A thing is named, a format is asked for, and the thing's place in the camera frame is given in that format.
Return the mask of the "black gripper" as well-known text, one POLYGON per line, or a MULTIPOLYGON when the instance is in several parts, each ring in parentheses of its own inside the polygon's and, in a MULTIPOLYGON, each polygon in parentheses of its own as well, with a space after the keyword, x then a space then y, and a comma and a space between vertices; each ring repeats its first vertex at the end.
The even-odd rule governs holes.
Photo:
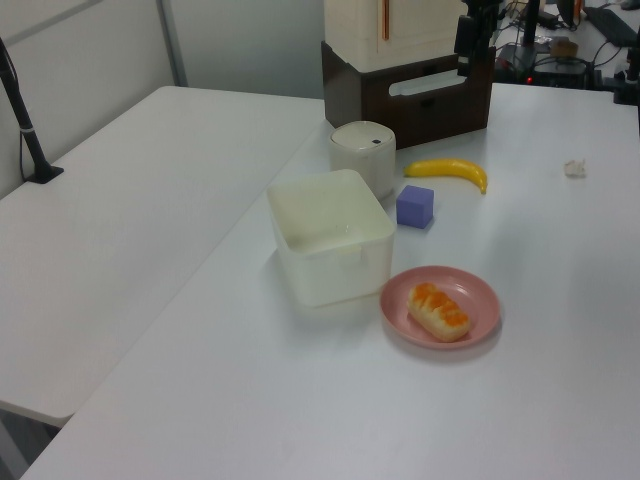
POLYGON ((454 53, 457 56, 458 75, 467 76, 473 47, 475 51, 487 51, 490 47, 502 1, 463 0, 462 3, 466 6, 466 12, 458 19, 454 53), (474 22, 476 22, 475 43, 474 22))

